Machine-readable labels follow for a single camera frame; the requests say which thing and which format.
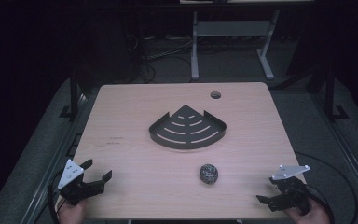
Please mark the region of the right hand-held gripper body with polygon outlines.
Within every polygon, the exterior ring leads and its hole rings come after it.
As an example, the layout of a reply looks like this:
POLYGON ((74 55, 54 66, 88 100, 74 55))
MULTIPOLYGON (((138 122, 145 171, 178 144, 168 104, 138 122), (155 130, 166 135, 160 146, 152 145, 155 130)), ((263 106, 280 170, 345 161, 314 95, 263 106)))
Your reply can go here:
POLYGON ((309 191, 297 176, 307 172, 309 169, 308 165, 292 166, 281 164, 278 171, 272 176, 274 180, 280 180, 280 184, 275 186, 282 195, 287 197, 289 208, 298 208, 300 215, 306 215, 310 211, 310 203, 307 196, 309 191))

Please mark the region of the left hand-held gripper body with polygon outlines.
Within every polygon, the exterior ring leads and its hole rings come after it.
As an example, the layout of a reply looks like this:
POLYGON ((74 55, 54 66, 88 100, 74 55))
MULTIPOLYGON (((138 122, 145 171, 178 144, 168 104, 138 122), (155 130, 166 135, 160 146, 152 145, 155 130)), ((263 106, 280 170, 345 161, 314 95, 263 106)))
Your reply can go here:
POLYGON ((85 198, 86 183, 83 181, 85 171, 71 159, 67 161, 63 168, 58 190, 60 195, 71 205, 76 205, 85 198))

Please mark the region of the steel wool ball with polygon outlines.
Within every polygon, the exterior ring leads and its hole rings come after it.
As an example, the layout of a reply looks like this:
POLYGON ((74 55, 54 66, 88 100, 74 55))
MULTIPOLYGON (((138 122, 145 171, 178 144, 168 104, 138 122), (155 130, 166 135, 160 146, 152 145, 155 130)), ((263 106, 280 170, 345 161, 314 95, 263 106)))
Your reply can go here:
POLYGON ((199 176, 203 183, 212 185, 218 179, 218 170, 212 164, 203 164, 200 167, 199 176))

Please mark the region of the black metal corner shelf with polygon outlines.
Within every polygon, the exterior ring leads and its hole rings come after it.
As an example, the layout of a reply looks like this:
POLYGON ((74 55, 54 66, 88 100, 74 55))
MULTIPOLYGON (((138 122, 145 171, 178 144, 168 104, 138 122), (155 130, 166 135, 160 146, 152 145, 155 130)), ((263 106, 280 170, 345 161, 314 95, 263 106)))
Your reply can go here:
POLYGON ((167 112, 148 129, 150 138, 159 145, 173 149, 198 149, 210 146, 226 134, 227 125, 211 113, 197 112, 188 105, 173 115, 167 112))

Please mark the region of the person's right hand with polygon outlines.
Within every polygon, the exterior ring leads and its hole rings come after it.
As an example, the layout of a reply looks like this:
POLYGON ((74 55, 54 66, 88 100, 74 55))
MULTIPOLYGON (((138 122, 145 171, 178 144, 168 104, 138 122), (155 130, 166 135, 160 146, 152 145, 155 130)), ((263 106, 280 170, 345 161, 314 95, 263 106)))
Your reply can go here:
POLYGON ((330 217, 326 210, 317 202, 309 199, 310 211, 306 215, 300 215, 295 208, 286 209, 283 212, 295 224, 331 224, 330 217))

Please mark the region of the person's left hand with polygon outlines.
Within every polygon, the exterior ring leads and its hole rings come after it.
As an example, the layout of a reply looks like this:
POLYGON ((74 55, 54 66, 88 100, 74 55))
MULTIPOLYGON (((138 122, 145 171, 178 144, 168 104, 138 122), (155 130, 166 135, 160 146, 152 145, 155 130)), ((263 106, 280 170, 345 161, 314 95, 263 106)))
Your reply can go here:
POLYGON ((71 205, 66 200, 60 201, 58 220, 60 224, 82 224, 85 220, 88 200, 82 200, 76 205, 71 205))

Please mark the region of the aluminium frame rail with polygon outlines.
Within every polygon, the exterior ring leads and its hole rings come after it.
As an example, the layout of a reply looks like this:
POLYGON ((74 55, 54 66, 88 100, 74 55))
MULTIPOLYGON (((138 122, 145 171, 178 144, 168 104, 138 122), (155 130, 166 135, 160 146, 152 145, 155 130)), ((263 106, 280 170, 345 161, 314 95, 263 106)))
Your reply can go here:
POLYGON ((349 169, 351 170, 354 179, 358 184, 358 159, 355 157, 353 150, 349 142, 347 141, 347 138, 337 126, 337 122, 339 120, 349 120, 350 117, 341 105, 334 105, 332 109, 333 114, 329 115, 324 108, 324 101, 317 94, 312 94, 310 96, 310 99, 316 106, 318 112, 323 117, 324 123, 326 124, 327 128, 330 130, 331 134, 336 140, 343 155, 344 161, 348 164, 349 169))
POLYGON ((33 166, 41 171, 41 177, 37 178, 36 187, 31 201, 26 206, 25 214, 21 218, 21 224, 35 224, 44 213, 47 213, 48 223, 50 223, 48 201, 55 198, 55 193, 48 194, 48 186, 53 183, 53 188, 56 189, 59 181, 57 174, 60 173, 66 161, 75 155, 85 127, 83 111, 87 103, 87 97, 80 93, 77 101, 78 113, 73 122, 70 122, 68 118, 60 118, 62 109, 70 102, 54 106, 57 115, 48 112, 42 118, 41 131, 36 132, 40 138, 38 145, 34 147, 38 149, 38 152, 29 159, 29 167, 33 166))

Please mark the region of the black metal post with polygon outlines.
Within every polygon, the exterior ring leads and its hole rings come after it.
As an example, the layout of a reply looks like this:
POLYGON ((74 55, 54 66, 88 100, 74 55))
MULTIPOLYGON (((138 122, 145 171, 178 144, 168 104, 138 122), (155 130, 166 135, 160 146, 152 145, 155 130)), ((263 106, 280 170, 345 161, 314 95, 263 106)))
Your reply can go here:
POLYGON ((70 104, 66 105, 60 114, 60 118, 68 118, 70 122, 73 122, 78 113, 78 94, 77 94, 77 82, 76 82, 76 70, 73 70, 69 78, 70 84, 70 104))
POLYGON ((349 116, 341 105, 334 104, 335 74, 331 68, 325 77, 324 113, 327 118, 335 122, 337 119, 348 119, 349 116))

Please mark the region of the grey metal desk frame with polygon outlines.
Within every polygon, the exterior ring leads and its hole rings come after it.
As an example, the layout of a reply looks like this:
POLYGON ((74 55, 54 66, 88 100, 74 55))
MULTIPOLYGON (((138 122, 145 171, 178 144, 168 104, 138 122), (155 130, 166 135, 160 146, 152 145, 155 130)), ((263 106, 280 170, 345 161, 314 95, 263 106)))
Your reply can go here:
POLYGON ((266 78, 272 80, 274 75, 267 53, 279 15, 280 11, 275 10, 269 21, 200 21, 195 11, 192 22, 191 79, 200 78, 198 41, 202 37, 264 37, 263 47, 256 52, 266 78))

